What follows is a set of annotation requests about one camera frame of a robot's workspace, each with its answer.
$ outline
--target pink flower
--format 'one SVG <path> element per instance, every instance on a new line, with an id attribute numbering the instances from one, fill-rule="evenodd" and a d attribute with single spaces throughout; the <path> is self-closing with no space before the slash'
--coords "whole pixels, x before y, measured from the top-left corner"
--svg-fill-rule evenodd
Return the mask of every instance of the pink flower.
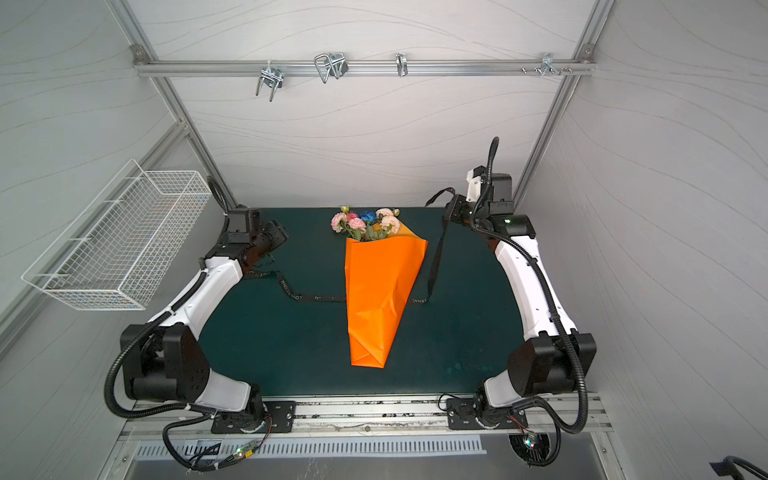
<path id="1" fill-rule="evenodd" d="M 338 233 L 342 230 L 342 222 L 346 222 L 346 214 L 344 212 L 339 212 L 333 216 L 331 219 L 331 228 L 333 228 L 334 232 Z"/>
<path id="2" fill-rule="evenodd" d="M 353 218 L 349 221 L 349 228 L 352 230 L 365 230 L 366 223 L 359 218 Z"/>
<path id="3" fill-rule="evenodd" d="M 386 229 L 389 233 L 393 235 L 400 231 L 400 220 L 397 220 L 394 217 L 382 218 L 381 224 L 383 229 Z"/>

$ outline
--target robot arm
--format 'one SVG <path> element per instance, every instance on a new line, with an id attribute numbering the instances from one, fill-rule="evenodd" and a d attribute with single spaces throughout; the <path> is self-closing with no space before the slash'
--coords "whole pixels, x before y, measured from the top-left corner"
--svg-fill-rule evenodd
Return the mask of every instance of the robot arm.
<path id="1" fill-rule="evenodd" d="M 131 399 L 177 400 L 219 412 L 245 412 L 258 424 L 263 416 L 258 388 L 214 372 L 197 341 L 217 305 L 243 278 L 243 271 L 288 236 L 276 221 L 266 221 L 263 210 L 240 208 L 228 212 L 228 217 L 227 231 L 200 259 L 201 270 L 148 323 L 167 318 L 126 355 L 123 380 Z M 125 349 L 143 328 L 129 326 L 121 336 L 121 347 Z"/>
<path id="2" fill-rule="evenodd" d="M 557 446 L 547 458 L 530 459 L 528 463 L 546 466 L 557 456 L 561 430 L 579 433 L 586 424 L 588 396 L 584 377 L 597 347 L 591 334 L 578 332 L 552 291 L 531 221 L 515 214 L 508 201 L 510 176 L 492 173 L 497 147 L 498 138 L 494 138 L 487 166 L 468 172 L 467 195 L 454 194 L 445 206 L 444 218 L 488 239 L 515 293 L 525 342 L 510 353 L 507 369 L 478 389 L 472 406 L 475 420 L 484 429 L 495 428 L 498 419 L 520 410 L 543 408 L 554 422 Z M 570 425 L 538 396 L 573 391 L 578 392 L 578 413 Z"/>
<path id="3" fill-rule="evenodd" d="M 511 198 L 511 178 L 491 174 L 498 138 L 494 142 L 488 166 L 468 173 L 468 194 L 455 194 L 444 213 L 446 220 L 486 235 L 507 274 L 523 322 L 525 342 L 509 355 L 507 369 L 487 379 L 475 394 L 476 419 L 489 425 L 493 423 L 489 419 L 504 418 L 532 406 L 547 410 L 548 404 L 538 394 L 576 390 L 579 413 L 573 425 L 564 424 L 551 407 L 547 410 L 559 443 L 560 429 L 576 433 L 586 423 L 584 375 L 596 346 L 592 335 L 578 332 L 551 292 L 533 226 L 525 215 L 514 214 L 507 200 Z M 201 259 L 200 272 L 184 291 L 148 324 L 131 325 L 123 332 L 121 354 L 104 388 L 105 401 L 115 415 L 146 416 L 184 408 L 186 404 L 187 409 L 196 412 L 232 412 L 240 421 L 243 417 L 250 420 L 251 426 L 262 422 L 264 409 L 258 387 L 214 372 L 197 340 L 216 306 L 243 278 L 243 272 L 284 243 L 287 234 L 277 222 L 267 222 L 262 210 L 239 208 L 229 212 L 229 218 L 228 229 Z M 114 380 L 121 366 L 129 398 L 183 403 L 139 412 L 122 409 L 114 398 Z M 553 460 L 554 456 L 529 463 L 543 466 Z"/>

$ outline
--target dark green table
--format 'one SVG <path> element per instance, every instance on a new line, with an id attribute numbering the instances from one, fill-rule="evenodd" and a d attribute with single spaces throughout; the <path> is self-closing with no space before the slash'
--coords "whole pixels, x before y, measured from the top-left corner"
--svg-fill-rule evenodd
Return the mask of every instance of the dark green table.
<path id="1" fill-rule="evenodd" d="M 270 208 L 290 239 L 263 268 L 283 271 L 297 293 L 344 294 L 345 235 L 329 224 L 337 211 Z M 442 209 L 401 211 L 400 219 L 429 241 L 411 292 L 424 298 Z M 238 283 L 200 337 L 211 368 L 259 384 L 268 396 L 472 392 L 506 368 L 521 343 L 504 270 L 478 234 L 453 224 L 432 299 L 406 307 L 384 369 L 349 364 L 346 304 L 297 302 L 273 277 Z"/>

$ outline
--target orange wrapping paper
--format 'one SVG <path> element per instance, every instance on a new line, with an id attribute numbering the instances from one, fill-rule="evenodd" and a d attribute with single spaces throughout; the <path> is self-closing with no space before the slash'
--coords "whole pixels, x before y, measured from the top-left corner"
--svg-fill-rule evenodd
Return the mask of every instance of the orange wrapping paper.
<path id="1" fill-rule="evenodd" d="M 346 240 L 346 312 L 354 366 L 384 368 L 427 241 L 405 225 L 384 240 Z"/>

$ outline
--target bouquet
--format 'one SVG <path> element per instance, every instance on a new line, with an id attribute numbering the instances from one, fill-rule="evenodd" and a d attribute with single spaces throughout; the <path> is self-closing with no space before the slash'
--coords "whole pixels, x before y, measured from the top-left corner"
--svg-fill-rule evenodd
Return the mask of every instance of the bouquet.
<path id="1" fill-rule="evenodd" d="M 400 231 L 400 220 L 396 218 L 398 215 L 400 210 L 389 208 L 379 208 L 375 213 L 366 210 L 358 215 L 345 205 L 331 219 L 331 228 L 336 233 L 346 232 L 349 238 L 359 242 L 384 240 L 388 235 Z"/>
<path id="2" fill-rule="evenodd" d="M 331 220 L 333 231 L 349 235 L 344 276 L 354 366 L 384 368 L 424 260 L 426 240 L 403 225 L 399 214 L 389 208 L 355 214 L 344 206 Z"/>

